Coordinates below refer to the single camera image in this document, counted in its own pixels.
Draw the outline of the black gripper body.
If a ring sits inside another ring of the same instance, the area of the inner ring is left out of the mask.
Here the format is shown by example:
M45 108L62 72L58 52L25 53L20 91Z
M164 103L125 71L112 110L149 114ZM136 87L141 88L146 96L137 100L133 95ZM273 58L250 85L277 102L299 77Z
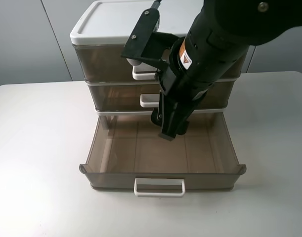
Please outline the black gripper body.
M177 107L180 114L177 135L184 135L189 126L188 118L206 96L208 83L195 80L182 70L174 72L170 67L164 71L157 70L155 78L160 86L160 99L158 108L152 112L151 121L161 127L162 107Z

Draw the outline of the black gripper finger with grey tip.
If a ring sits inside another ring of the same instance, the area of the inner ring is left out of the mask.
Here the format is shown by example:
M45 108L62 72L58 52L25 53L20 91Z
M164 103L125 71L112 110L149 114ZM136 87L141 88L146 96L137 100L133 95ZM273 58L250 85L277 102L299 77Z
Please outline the black gripper finger with grey tip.
M180 114L177 107L163 106L161 115L161 132L159 136L168 141L175 139L180 124Z

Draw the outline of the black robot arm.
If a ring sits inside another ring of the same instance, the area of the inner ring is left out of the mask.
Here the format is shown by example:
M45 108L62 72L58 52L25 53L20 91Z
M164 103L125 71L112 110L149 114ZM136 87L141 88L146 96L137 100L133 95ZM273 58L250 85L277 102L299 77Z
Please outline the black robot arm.
M152 122L173 140L208 90L248 50L302 26L302 0L206 0L186 37L173 42L157 74L159 107Z

